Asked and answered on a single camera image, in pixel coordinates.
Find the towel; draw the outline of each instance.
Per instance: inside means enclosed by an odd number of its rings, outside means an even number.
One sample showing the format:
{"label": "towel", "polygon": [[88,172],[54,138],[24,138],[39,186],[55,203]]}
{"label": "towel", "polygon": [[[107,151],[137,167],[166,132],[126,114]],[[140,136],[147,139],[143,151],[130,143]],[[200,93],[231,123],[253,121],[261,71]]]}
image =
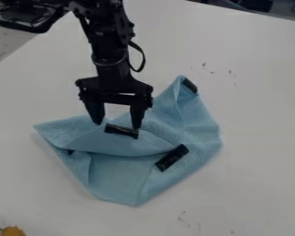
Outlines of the towel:
{"label": "towel", "polygon": [[[218,124],[190,84],[179,76],[158,95],[138,139],[105,133],[106,124],[131,127],[129,112],[101,125],[83,115],[34,128],[94,196],[138,206],[199,170],[222,146]],[[166,170],[156,165],[182,145],[187,154]]]}

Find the black tape strip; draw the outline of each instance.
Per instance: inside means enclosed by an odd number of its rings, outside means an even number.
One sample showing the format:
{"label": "black tape strip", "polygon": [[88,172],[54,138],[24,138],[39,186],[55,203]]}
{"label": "black tape strip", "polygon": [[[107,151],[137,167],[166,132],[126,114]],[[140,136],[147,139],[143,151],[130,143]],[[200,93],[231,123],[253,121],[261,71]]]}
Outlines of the black tape strip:
{"label": "black tape strip", "polygon": [[188,148],[184,144],[181,144],[176,149],[170,151],[164,158],[156,162],[155,165],[160,171],[165,172],[171,165],[173,165],[177,160],[182,158],[188,152]]}
{"label": "black tape strip", "polygon": [[72,155],[74,153],[74,150],[67,150],[68,155]]}
{"label": "black tape strip", "polygon": [[186,78],[183,81],[183,84],[188,87],[193,93],[197,93],[198,91],[198,87],[192,82],[190,81],[188,78]]}
{"label": "black tape strip", "polygon": [[138,131],[114,124],[106,124],[105,133],[118,134],[122,136],[131,136],[134,139],[138,139]]}

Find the white table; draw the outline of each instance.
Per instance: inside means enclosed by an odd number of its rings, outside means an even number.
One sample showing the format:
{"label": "white table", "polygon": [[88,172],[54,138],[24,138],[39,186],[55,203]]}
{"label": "white table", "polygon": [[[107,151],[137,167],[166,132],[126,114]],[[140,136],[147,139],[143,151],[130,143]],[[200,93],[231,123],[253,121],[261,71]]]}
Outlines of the white table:
{"label": "white table", "polygon": [[85,112],[74,81],[95,69],[67,16],[0,64],[0,214],[32,236],[294,236],[295,22],[183,0],[126,5],[147,53],[136,77],[155,94],[192,79],[223,150],[141,207],[92,197],[32,128]]}

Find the light blue cloth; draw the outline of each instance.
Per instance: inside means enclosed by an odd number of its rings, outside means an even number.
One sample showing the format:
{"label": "light blue cloth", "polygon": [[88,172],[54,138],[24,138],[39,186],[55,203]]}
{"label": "light blue cloth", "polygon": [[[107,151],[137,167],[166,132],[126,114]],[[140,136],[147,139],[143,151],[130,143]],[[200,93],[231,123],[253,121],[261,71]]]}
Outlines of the light blue cloth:
{"label": "light blue cloth", "polygon": [[[197,171],[222,145],[217,123],[184,80],[155,99],[137,140],[104,132],[107,123],[132,127],[129,113],[101,125],[84,115],[34,127],[93,195],[137,206]],[[181,144],[189,153],[161,172],[155,163]]]}

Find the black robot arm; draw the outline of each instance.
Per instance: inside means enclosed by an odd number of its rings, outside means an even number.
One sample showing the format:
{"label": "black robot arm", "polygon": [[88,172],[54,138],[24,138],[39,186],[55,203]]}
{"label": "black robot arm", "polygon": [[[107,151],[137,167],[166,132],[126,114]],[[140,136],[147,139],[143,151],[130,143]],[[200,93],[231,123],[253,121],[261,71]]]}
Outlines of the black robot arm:
{"label": "black robot arm", "polygon": [[104,103],[129,105],[134,129],[141,126],[145,111],[152,106],[153,88],[131,75],[128,47],[133,46],[143,55],[140,47],[131,41],[135,36],[134,24],[124,12],[122,0],[97,1],[95,6],[83,7],[74,2],[73,12],[79,18],[92,47],[92,61],[98,76],[79,79],[79,97],[96,124],[105,116]]}
{"label": "black robot arm", "polygon": [[[96,124],[105,116],[105,103],[130,106],[133,128],[139,129],[145,111],[152,107],[150,85],[133,78],[131,70],[140,72],[146,58],[143,50],[131,40],[134,24],[124,12],[123,0],[0,0],[0,25],[42,33],[72,11],[79,19],[92,48],[91,59],[98,76],[79,79],[79,98]],[[128,47],[142,53],[142,64],[135,70],[129,60]]]}

